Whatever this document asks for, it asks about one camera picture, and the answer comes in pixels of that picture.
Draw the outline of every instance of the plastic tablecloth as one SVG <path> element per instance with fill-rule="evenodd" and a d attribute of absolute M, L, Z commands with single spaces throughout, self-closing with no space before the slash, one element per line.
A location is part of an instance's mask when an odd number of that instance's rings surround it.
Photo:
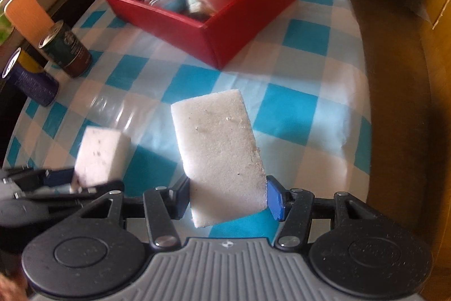
<path fill-rule="evenodd" d="M 126 194 L 169 186 L 183 173 L 170 105 L 237 88 L 243 94 L 265 171 L 317 197 L 349 191 L 366 199 L 371 123 L 359 25 L 349 0 L 297 0 L 216 70 L 117 18 L 96 0 L 74 27 L 92 67 L 77 79 L 48 65 L 61 83 L 55 103 L 28 100 L 5 165 L 72 166 L 86 126 L 132 139 Z M 181 237 L 272 239 L 269 209 L 195 229 L 188 209 Z"/>

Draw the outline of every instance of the purple can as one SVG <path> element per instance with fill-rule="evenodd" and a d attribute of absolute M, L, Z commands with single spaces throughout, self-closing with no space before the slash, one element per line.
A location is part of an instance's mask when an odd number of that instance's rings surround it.
<path fill-rule="evenodd" d="M 59 82 L 21 48 L 11 56 L 2 77 L 42 106 L 50 105 L 58 93 Z"/>

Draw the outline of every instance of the red box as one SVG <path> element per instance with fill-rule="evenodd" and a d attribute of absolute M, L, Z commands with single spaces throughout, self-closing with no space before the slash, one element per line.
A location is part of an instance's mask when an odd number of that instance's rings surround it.
<path fill-rule="evenodd" d="M 121 19 L 218 69 L 294 1 L 234 0 L 202 23 L 137 0 L 107 0 Z"/>

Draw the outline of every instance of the green can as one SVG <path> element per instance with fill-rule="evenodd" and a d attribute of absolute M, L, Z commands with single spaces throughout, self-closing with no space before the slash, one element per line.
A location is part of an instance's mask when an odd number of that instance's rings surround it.
<path fill-rule="evenodd" d="M 91 53 L 63 21 L 52 26 L 39 48 L 72 78 L 83 74 L 92 62 Z"/>

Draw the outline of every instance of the wooden furniture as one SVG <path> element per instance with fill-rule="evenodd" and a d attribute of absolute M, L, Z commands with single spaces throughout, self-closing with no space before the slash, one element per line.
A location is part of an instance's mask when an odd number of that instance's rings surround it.
<path fill-rule="evenodd" d="M 423 0 L 430 21 L 420 22 L 431 88 L 428 172 L 416 233 L 431 246 L 434 270 L 423 296 L 451 298 L 451 4 Z"/>

